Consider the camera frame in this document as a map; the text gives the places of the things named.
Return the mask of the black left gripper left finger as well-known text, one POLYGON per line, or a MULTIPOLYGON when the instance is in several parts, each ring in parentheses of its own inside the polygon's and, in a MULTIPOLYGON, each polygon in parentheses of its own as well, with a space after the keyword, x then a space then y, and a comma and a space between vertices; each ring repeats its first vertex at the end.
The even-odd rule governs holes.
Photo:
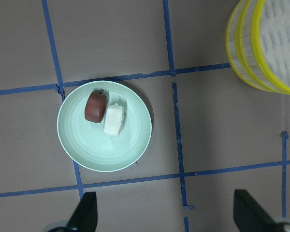
POLYGON ((84 193, 76 207, 67 228, 71 232, 95 232, 97 228, 97 196, 96 192, 84 193))

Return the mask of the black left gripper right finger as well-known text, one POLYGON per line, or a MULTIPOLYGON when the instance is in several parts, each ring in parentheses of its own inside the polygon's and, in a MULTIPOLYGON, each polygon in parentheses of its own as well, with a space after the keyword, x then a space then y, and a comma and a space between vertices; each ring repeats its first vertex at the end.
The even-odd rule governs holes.
POLYGON ((233 196, 233 220, 240 232, 275 232, 276 223, 245 189, 233 196))

